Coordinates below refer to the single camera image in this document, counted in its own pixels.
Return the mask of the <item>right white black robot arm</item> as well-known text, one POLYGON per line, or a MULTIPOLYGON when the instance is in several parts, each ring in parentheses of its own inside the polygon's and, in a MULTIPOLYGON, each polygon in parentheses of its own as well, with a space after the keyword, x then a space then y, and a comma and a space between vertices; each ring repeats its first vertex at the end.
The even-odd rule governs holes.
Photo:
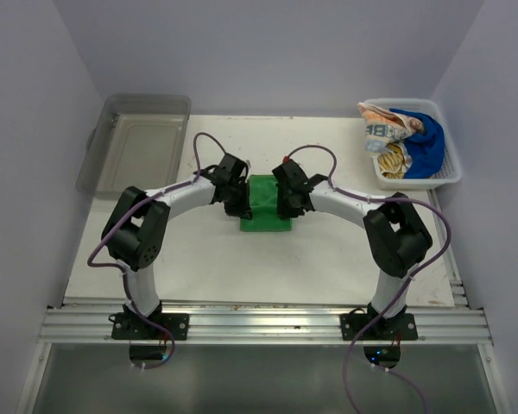
POLYGON ((273 170, 277 187, 277 216, 297 218, 321 212, 356 224, 366 232, 372 258, 379 268, 376 291, 367 311, 349 314, 345 323, 364 339, 383 339, 400 327, 406 312, 411 276, 433 245, 425 224, 407 201, 372 202, 349 198, 333 189, 326 176, 311 178, 294 160, 273 170))

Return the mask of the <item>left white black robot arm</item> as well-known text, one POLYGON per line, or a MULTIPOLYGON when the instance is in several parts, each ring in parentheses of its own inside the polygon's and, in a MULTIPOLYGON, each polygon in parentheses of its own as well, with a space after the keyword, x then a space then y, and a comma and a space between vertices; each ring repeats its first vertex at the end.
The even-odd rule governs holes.
POLYGON ((94 261, 106 248, 122 274, 126 307, 135 314, 132 329, 142 338, 157 336, 162 318, 156 313, 161 301, 155 289, 153 263, 161 252, 167 224, 188 211, 221 203, 227 216, 252 218, 249 166, 232 154, 217 165, 199 169, 189 179, 155 190, 125 189, 112 211, 101 241, 88 259, 94 261))

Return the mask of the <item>green microfiber towel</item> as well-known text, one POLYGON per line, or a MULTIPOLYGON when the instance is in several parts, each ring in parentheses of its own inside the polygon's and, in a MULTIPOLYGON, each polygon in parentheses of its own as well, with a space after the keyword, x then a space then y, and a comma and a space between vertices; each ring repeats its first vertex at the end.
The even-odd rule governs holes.
POLYGON ((277 216, 277 181, 272 175, 251 175, 251 219, 240 220, 240 230, 247 233, 287 232, 292 229, 291 219, 277 216))

